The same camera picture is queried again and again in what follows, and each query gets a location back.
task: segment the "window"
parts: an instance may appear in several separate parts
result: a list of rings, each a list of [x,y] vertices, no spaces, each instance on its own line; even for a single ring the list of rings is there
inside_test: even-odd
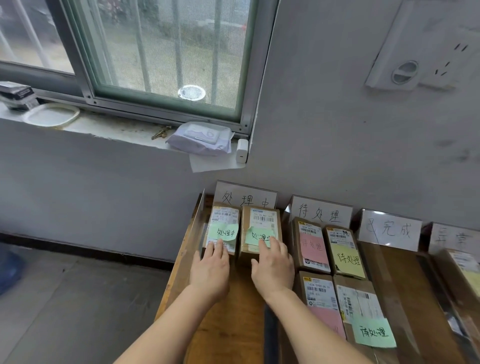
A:
[[[5,3],[2,80],[126,117],[250,133],[277,0]]]

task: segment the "white plate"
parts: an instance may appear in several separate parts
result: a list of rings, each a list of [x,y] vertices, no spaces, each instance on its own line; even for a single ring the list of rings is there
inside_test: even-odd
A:
[[[22,120],[28,124],[52,128],[74,121],[79,114],[78,107],[53,102],[31,109],[22,115]]]

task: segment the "forearm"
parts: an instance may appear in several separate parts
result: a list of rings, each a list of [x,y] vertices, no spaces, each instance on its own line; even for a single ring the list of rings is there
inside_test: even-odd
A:
[[[282,323],[300,364],[370,363],[318,320],[293,291],[285,289],[276,292],[267,298],[267,304]]]
[[[187,286],[173,304],[115,364],[177,364],[211,302]]]

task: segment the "window bar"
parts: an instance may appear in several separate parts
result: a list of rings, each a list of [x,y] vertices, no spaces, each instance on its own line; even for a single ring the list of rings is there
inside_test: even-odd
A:
[[[18,16],[20,17],[20,20],[22,21],[25,31],[28,34],[28,37],[32,41],[36,53],[40,60],[42,61],[42,64],[45,68],[52,68],[50,60],[48,59],[48,56],[43,50],[42,45],[40,44],[40,40],[38,40],[38,37],[35,33],[35,29],[33,28],[32,22],[28,18],[28,14],[25,11],[24,6],[22,5],[21,0],[13,0],[13,5],[15,6],[15,9],[17,10]]]
[[[15,53],[13,52],[13,49],[10,47],[10,44],[8,43],[7,38],[3,34],[2,29],[0,28],[0,42],[3,45],[3,48],[5,48],[5,51],[10,58],[11,61],[20,63],[21,61],[18,59],[17,56],[15,56]]]
[[[89,2],[90,8],[92,9],[92,16],[99,32],[98,38],[100,38],[100,43],[102,45],[102,50],[105,57],[105,63],[107,64],[107,72],[110,76],[110,81],[112,82],[112,85],[118,86],[119,82],[117,80],[117,74],[115,73],[115,67],[113,66],[112,55],[110,53],[110,50],[108,49],[107,35],[105,34],[105,28],[103,27],[102,17],[100,16],[100,10],[98,9],[97,0],[89,0]]]
[[[215,1],[215,24],[213,33],[213,67],[212,67],[212,105],[216,104],[218,85],[218,48],[220,46],[220,17],[222,15],[222,0]]]
[[[137,0],[130,1],[133,10],[133,19],[135,20],[135,32],[137,36],[138,54],[140,56],[140,65],[142,66],[142,73],[144,75],[144,85],[146,92],[152,92],[150,87],[150,78],[148,77],[147,57],[145,54],[144,41],[142,40],[142,26],[140,24],[140,13],[138,11]]]
[[[181,29],[178,0],[172,0],[173,23],[175,26],[175,62],[177,66],[177,85],[179,90],[183,84],[183,69],[181,64]]]

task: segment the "hand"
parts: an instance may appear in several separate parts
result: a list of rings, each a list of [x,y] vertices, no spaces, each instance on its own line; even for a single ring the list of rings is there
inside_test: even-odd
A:
[[[228,250],[223,245],[223,240],[218,239],[215,248],[213,242],[208,242],[202,260],[198,251],[193,256],[190,286],[213,305],[228,293],[229,272]]]
[[[259,240],[260,259],[252,259],[252,280],[264,300],[278,291],[291,290],[295,278],[292,256],[287,246],[273,236],[270,237],[270,249],[265,241]]]

